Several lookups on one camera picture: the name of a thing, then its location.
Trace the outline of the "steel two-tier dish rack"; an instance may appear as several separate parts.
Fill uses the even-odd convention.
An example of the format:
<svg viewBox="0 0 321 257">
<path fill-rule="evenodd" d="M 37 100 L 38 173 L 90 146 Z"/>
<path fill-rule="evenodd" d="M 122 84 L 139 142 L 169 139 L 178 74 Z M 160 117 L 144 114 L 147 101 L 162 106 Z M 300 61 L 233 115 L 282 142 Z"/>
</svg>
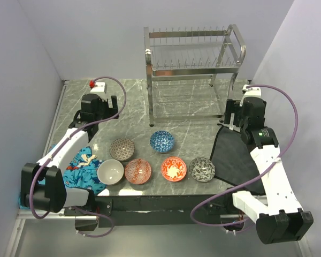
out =
<svg viewBox="0 0 321 257">
<path fill-rule="evenodd" d="M 161 82 L 175 86 L 181 82 L 203 80 L 213 89 L 218 101 L 219 110 L 211 117 L 223 120 L 224 107 L 215 81 L 218 75 L 229 74 L 227 95 L 231 95 L 246 57 L 246 43 L 238 26 L 171 30 L 145 27 L 143 36 L 150 127 L 158 120 L 171 117 L 170 114 L 157 115 L 154 110 L 154 91 Z"/>
</svg>

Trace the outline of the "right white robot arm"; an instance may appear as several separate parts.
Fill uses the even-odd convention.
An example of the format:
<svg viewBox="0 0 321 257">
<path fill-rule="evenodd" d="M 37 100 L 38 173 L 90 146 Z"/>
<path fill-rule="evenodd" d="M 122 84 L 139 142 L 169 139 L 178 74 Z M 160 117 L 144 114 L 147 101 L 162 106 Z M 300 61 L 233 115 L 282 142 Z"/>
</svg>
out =
<svg viewBox="0 0 321 257">
<path fill-rule="evenodd" d="M 242 190 L 224 199 L 229 213 L 243 211 L 255 224 L 264 244 L 299 241 L 314 222 L 312 213 L 303 210 L 288 181 L 280 158 L 280 147 L 273 129 L 266 127 L 266 102 L 249 96 L 243 100 L 228 100 L 224 122 L 234 116 L 241 139 L 250 148 L 264 187 L 267 203 L 260 202 L 250 192 Z"/>
</svg>

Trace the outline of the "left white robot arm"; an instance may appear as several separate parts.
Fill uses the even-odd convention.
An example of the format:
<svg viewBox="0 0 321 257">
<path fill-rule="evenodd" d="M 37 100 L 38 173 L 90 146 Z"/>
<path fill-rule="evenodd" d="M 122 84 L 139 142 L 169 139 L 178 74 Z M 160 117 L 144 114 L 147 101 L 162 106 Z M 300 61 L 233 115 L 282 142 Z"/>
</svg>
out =
<svg viewBox="0 0 321 257">
<path fill-rule="evenodd" d="M 99 123 L 117 119 L 120 112 L 115 95 L 107 100 L 98 93 L 85 94 L 60 142 L 39 161 L 26 163 L 22 168 L 20 204 L 32 211 L 52 213 L 77 206 L 82 214 L 92 214 L 96 210 L 93 190 L 68 188 L 63 175 L 79 150 L 97 133 Z"/>
</svg>

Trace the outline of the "black white leaf bowl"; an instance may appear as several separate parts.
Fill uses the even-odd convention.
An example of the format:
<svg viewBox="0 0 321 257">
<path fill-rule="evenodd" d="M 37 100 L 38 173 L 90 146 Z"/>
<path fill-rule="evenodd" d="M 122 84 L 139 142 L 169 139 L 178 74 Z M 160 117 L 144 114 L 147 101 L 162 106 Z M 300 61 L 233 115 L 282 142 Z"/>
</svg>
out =
<svg viewBox="0 0 321 257">
<path fill-rule="evenodd" d="M 214 164 L 205 157 L 197 157 L 190 162 L 189 173 L 198 182 L 209 182 L 215 176 Z"/>
</svg>

